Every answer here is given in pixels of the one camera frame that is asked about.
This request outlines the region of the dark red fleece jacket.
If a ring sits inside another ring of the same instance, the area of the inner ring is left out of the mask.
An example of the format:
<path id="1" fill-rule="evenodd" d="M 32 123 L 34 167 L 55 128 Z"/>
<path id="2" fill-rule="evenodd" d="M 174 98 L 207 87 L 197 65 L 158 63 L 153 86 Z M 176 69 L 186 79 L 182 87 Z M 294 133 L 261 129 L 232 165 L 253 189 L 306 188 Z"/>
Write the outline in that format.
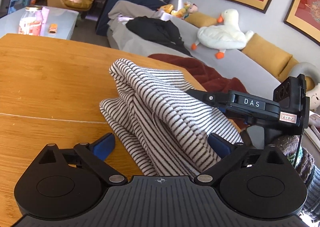
<path id="1" fill-rule="evenodd" d="M 221 76 L 214 68 L 203 62 L 190 58 L 170 54 L 152 54 L 149 56 L 161 62 L 173 64 L 186 69 L 207 91 L 227 93 L 235 90 L 247 93 L 245 86 L 237 78 L 228 79 Z"/>

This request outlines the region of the glass candy jar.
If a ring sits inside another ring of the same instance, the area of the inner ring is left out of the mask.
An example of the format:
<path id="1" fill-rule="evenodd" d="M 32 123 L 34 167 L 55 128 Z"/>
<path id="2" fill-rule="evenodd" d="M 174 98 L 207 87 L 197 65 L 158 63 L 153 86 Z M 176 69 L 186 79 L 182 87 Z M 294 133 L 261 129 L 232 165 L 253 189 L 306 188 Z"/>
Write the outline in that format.
<path id="1" fill-rule="evenodd" d="M 18 34 L 40 36 L 42 22 L 42 6 L 27 6 L 19 22 Z"/>

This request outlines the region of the black jacket on sofa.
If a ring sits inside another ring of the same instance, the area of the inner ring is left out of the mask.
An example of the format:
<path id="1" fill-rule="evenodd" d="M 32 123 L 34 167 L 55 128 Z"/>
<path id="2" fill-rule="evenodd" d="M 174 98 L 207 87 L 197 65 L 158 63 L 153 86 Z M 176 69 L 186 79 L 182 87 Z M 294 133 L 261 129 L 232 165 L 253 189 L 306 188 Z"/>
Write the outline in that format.
<path id="1" fill-rule="evenodd" d="M 139 16 L 126 23 L 126 28 L 144 40 L 163 45 L 191 57 L 185 48 L 179 29 L 172 21 Z"/>

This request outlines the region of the beige blanket on sofa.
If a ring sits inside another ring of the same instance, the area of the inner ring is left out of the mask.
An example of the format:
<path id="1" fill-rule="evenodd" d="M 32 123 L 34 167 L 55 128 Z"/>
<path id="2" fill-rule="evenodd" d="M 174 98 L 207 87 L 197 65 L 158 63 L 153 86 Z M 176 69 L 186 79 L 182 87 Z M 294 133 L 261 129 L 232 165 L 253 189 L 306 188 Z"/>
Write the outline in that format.
<path id="1" fill-rule="evenodd" d="M 146 16 L 148 18 L 160 18 L 163 11 L 151 10 L 146 6 L 138 5 L 129 1 L 119 0 L 108 12 L 108 17 L 114 20 L 119 15 L 129 18 Z"/>

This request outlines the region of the colourful plush doll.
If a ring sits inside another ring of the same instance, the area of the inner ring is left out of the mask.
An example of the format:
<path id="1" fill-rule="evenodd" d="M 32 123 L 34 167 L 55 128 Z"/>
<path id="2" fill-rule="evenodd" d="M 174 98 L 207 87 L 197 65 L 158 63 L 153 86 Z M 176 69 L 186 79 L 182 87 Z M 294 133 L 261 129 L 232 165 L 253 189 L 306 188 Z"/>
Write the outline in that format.
<path id="1" fill-rule="evenodd" d="M 183 5 L 183 8 L 181 8 L 178 11 L 172 10 L 171 15 L 180 18 L 180 19 L 185 19 L 187 18 L 190 14 L 196 13 L 198 11 L 197 5 L 191 2 L 185 2 Z"/>

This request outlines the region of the white round plush face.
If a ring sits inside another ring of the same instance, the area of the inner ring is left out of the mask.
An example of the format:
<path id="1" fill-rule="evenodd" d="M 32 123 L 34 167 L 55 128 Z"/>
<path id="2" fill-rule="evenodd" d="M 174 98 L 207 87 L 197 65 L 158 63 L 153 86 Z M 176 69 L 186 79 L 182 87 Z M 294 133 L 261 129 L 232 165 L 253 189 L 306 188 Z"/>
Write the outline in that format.
<path id="1" fill-rule="evenodd" d="M 310 110 L 316 110 L 320 106 L 320 84 L 308 91 L 306 96 L 310 98 Z"/>

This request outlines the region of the yellow plush toy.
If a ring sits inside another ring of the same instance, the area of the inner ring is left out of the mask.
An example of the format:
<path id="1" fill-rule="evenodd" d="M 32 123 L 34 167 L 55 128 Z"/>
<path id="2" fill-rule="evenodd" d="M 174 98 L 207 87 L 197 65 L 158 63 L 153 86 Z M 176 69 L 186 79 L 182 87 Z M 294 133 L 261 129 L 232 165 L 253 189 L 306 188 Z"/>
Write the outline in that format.
<path id="1" fill-rule="evenodd" d="M 168 5 L 161 6 L 158 10 L 171 14 L 173 9 L 174 9 L 174 6 L 172 4 L 168 4 Z"/>

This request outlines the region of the yellow sofa cushion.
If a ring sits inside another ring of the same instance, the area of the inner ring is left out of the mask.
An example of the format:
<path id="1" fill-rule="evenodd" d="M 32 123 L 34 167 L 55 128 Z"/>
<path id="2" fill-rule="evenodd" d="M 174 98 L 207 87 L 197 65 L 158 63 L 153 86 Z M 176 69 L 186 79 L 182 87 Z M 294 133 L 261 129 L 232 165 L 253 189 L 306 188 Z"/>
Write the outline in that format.
<path id="1" fill-rule="evenodd" d="M 257 33 L 241 51 L 280 82 L 283 82 L 291 69 L 298 64 L 292 54 L 268 42 Z"/>
<path id="2" fill-rule="evenodd" d="M 197 28 L 209 27 L 212 25 L 217 25 L 217 19 L 201 12 L 196 12 L 190 14 L 185 21 L 196 26 Z"/>

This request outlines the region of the white plush goose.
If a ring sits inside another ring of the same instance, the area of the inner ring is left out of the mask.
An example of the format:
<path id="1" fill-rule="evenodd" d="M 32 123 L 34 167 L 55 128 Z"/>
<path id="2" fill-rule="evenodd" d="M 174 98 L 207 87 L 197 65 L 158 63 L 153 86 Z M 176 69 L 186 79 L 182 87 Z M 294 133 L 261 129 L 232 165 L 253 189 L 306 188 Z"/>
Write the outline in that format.
<path id="1" fill-rule="evenodd" d="M 217 49 L 217 59 L 225 56 L 227 49 L 243 49 L 254 35 L 253 31 L 242 32 L 239 27 L 239 12 L 236 9 L 227 9 L 217 19 L 222 25 L 201 27 L 197 32 L 197 40 L 191 45 L 196 50 L 198 44 L 207 48 Z"/>

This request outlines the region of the grey sofa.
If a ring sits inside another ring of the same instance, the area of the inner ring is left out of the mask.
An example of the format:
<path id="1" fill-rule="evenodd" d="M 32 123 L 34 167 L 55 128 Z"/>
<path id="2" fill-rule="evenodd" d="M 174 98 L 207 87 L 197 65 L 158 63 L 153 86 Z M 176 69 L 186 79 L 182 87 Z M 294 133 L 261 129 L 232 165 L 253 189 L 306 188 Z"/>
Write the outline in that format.
<path id="1" fill-rule="evenodd" d="M 112 48 L 125 52 L 134 53 L 148 57 L 155 53 L 164 53 L 186 57 L 174 49 L 144 40 L 130 32 L 125 24 L 133 18 L 119 15 L 114 20 L 108 21 L 107 37 Z M 262 98 L 273 98 L 274 89 L 280 85 L 280 82 L 268 71 L 262 68 L 255 61 L 247 57 L 237 49 L 231 49 L 225 52 L 222 59 L 217 59 L 215 54 L 217 50 L 199 45 L 195 51 L 191 50 L 191 44 L 197 39 L 196 26 L 163 12 L 160 18 L 163 21 L 172 21 L 179 29 L 185 48 L 191 53 L 191 56 L 204 64 L 214 68 L 220 75 L 226 78 L 236 77 L 240 79 L 246 90 L 253 95 Z"/>

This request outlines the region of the red framed picture right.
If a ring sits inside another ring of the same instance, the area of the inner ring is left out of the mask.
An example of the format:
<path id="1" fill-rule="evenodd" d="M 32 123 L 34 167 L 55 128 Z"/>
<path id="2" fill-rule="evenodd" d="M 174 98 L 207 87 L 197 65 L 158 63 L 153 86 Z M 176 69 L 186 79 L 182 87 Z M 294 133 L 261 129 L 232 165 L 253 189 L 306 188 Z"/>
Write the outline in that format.
<path id="1" fill-rule="evenodd" d="M 284 23 L 319 44 L 319 0 L 292 0 Z"/>

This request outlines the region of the floral white cloth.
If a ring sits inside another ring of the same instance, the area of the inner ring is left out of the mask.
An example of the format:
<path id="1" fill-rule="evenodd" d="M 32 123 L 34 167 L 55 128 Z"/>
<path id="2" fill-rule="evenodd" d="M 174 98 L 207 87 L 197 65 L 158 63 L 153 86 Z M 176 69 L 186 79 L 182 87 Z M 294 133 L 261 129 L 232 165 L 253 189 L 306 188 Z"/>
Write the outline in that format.
<path id="1" fill-rule="evenodd" d="M 313 145 L 319 149 L 319 114 L 313 113 L 310 111 L 309 114 L 309 126 L 305 130 L 306 136 L 313 143 Z"/>

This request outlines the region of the white coffee table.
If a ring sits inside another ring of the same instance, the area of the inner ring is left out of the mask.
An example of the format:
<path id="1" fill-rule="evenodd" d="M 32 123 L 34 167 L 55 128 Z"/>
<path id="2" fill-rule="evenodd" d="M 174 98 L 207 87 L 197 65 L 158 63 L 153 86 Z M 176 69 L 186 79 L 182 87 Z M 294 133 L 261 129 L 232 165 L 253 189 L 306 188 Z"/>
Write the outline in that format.
<path id="1" fill-rule="evenodd" d="M 47 7 L 49 9 L 46 23 L 42 24 L 40 36 L 57 39 L 70 40 L 75 28 L 78 12 L 63 8 Z M 8 33 L 18 33 L 20 18 L 23 16 L 24 8 L 17 10 L 1 18 L 1 37 Z M 49 33 L 51 24 L 57 25 L 55 34 Z"/>

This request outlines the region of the grey neck pillow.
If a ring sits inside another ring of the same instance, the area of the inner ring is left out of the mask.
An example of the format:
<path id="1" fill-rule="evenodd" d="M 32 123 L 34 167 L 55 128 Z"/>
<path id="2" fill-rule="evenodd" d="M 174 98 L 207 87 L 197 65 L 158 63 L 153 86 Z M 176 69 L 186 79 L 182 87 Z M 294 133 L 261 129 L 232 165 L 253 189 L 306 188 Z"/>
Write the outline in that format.
<path id="1" fill-rule="evenodd" d="M 313 90 L 319 84 L 319 69 L 313 64 L 307 62 L 295 64 L 288 76 L 297 77 L 300 74 L 305 76 L 307 91 Z"/>

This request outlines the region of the striped grey white sweater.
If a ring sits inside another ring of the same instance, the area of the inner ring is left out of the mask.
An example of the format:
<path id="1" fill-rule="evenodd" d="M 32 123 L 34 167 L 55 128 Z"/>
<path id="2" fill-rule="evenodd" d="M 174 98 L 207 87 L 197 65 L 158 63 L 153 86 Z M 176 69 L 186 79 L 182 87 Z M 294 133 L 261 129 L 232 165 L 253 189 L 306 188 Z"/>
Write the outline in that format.
<path id="1" fill-rule="evenodd" d="M 187 94 L 191 84 L 181 71 L 118 59 L 109 72 L 118 97 L 101 101 L 100 111 L 144 175 L 195 177 L 220 161 L 211 133 L 241 141 L 219 109 Z"/>

